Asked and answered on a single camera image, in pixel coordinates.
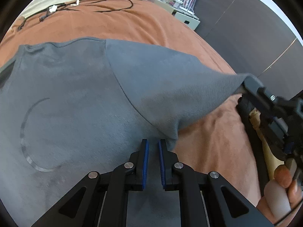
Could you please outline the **person's right hand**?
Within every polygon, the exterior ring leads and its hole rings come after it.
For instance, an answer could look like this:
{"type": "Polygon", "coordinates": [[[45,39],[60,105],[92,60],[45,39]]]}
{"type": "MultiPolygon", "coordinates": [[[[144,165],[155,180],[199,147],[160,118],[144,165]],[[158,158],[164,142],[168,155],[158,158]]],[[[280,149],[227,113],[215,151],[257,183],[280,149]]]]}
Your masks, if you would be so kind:
{"type": "Polygon", "coordinates": [[[257,204],[257,209],[274,226],[288,226],[302,205],[302,190],[294,179],[297,165],[289,160],[279,165],[274,171],[274,179],[264,189],[264,196],[257,204]]]}

